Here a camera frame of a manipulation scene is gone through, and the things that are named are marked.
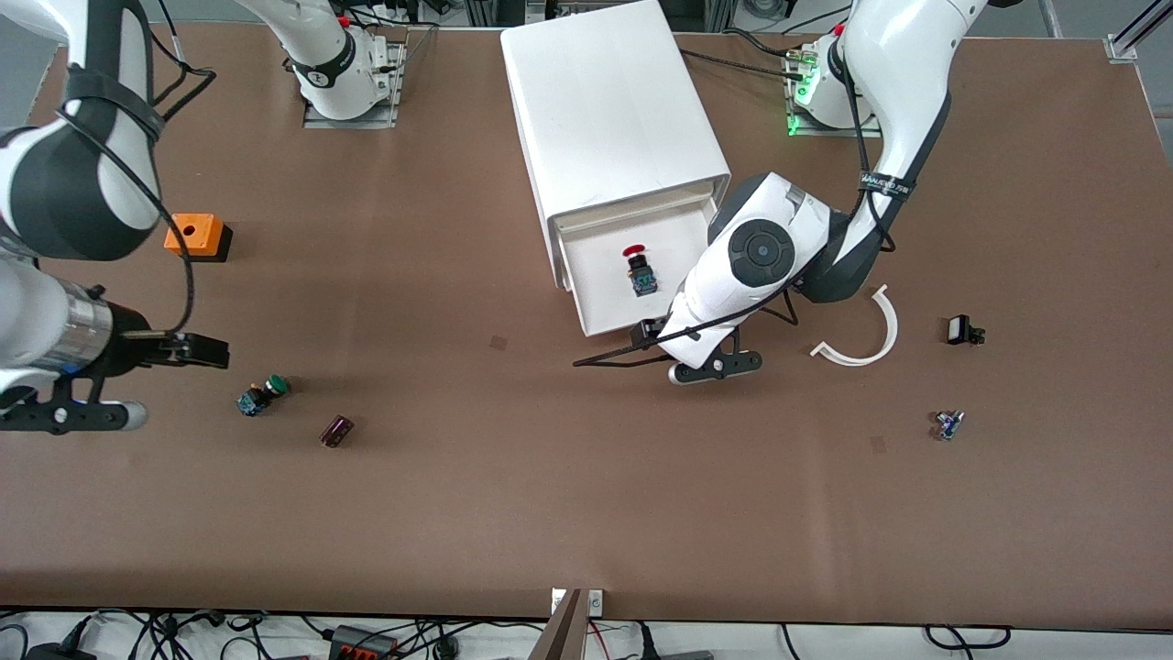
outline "black electrical component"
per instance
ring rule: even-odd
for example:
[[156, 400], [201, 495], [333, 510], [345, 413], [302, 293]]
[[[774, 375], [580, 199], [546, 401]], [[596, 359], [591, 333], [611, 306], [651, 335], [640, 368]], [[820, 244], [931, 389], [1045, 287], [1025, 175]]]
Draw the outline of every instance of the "black electrical component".
[[97, 656], [84, 651], [68, 651], [60, 644], [41, 644], [29, 648], [25, 660], [97, 660]]
[[667, 317], [662, 315], [660, 318], [645, 318], [632, 325], [629, 332], [629, 335], [631, 336], [631, 346], [635, 347], [640, 342], [658, 338], [665, 322], [667, 322]]
[[362, 628], [338, 626], [330, 639], [330, 660], [379, 660], [389, 658], [399, 640]]
[[949, 319], [949, 345], [974, 345], [975, 347], [985, 343], [985, 328], [974, 327], [969, 321], [969, 315], [961, 314]]
[[435, 660], [456, 660], [460, 655], [460, 642], [454, 637], [442, 637], [436, 640], [432, 656]]
[[628, 259], [628, 277], [631, 278], [631, 290], [636, 292], [637, 297], [659, 290], [656, 273], [652, 271], [652, 266], [647, 265], [647, 257], [644, 256], [645, 249], [643, 245], [636, 244], [623, 250], [623, 256]]

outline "metal cylinder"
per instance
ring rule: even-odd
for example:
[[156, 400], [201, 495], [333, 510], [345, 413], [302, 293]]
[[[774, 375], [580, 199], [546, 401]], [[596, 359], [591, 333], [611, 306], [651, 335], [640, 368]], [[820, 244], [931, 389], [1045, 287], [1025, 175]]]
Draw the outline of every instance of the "metal cylinder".
[[1043, 27], [1046, 35], [1053, 39], [1063, 39], [1063, 28], [1059, 27], [1059, 15], [1055, 12], [1055, 0], [1038, 0], [1038, 11], [1043, 14]]
[[0, 259], [0, 369], [76, 373], [106, 349], [113, 320], [80, 285]]

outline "white robotic arm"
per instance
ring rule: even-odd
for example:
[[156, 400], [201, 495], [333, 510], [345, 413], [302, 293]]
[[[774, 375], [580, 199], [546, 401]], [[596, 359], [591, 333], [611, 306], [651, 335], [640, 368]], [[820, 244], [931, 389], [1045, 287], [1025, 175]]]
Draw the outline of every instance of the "white robotic arm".
[[[731, 356], [719, 345], [784, 287], [825, 302], [846, 299], [863, 285], [944, 124], [954, 53], [985, 5], [855, 0], [841, 36], [818, 41], [818, 61], [834, 80], [820, 81], [820, 97], [807, 103], [833, 125], [842, 127], [845, 117], [854, 125], [866, 117], [853, 117], [859, 108], [853, 111], [848, 95], [861, 94], [859, 107], [870, 108], [880, 122], [883, 152], [874, 170], [862, 173], [863, 196], [850, 217], [777, 173], [753, 177], [728, 196], [713, 220], [710, 246], [685, 278], [659, 332], [659, 346], [682, 363], [670, 372], [673, 382], [730, 375], [723, 369]], [[745, 313], [713, 324], [738, 312]], [[760, 366], [760, 359], [753, 365]], [[704, 370], [705, 379], [690, 374], [694, 370]]]
[[[385, 40], [345, 29], [326, 0], [240, 4], [277, 33], [324, 116], [352, 118], [387, 95], [388, 74], [373, 66]], [[156, 332], [101, 287], [42, 272], [38, 258], [122, 258], [161, 217], [152, 148], [163, 120], [150, 104], [147, 16], [138, 0], [0, 0], [0, 13], [69, 48], [61, 118], [0, 130], [0, 430], [131, 430], [145, 409], [100, 401], [107, 377], [156, 365], [226, 368], [228, 345]], [[79, 379], [94, 383], [84, 402], [73, 400]]]

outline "brown table surface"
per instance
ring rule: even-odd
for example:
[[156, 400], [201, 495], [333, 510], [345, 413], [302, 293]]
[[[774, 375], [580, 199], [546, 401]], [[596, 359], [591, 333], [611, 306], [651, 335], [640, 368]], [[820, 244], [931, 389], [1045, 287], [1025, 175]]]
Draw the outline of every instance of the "brown table surface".
[[[551, 281], [496, 32], [433, 35], [374, 132], [301, 130], [264, 27], [183, 38], [221, 77], [158, 168], [171, 210], [236, 231], [189, 326], [232, 367], [110, 382], [137, 433], [0, 438], [0, 603], [540, 617], [569, 585], [621, 619], [1173, 625], [1173, 177], [1099, 42], [967, 40], [899, 251], [796, 328], [750, 319], [757, 375], [676, 388], [570, 367], [624, 339], [584, 339]], [[787, 137], [775, 79], [689, 66], [734, 181], [850, 205], [853, 141]], [[162, 241], [49, 268], [167, 325]], [[874, 352], [882, 283], [888, 358], [806, 355]], [[945, 346], [963, 312], [988, 345]], [[270, 373], [296, 394], [242, 417]], [[326, 450], [335, 414], [358, 428]]]

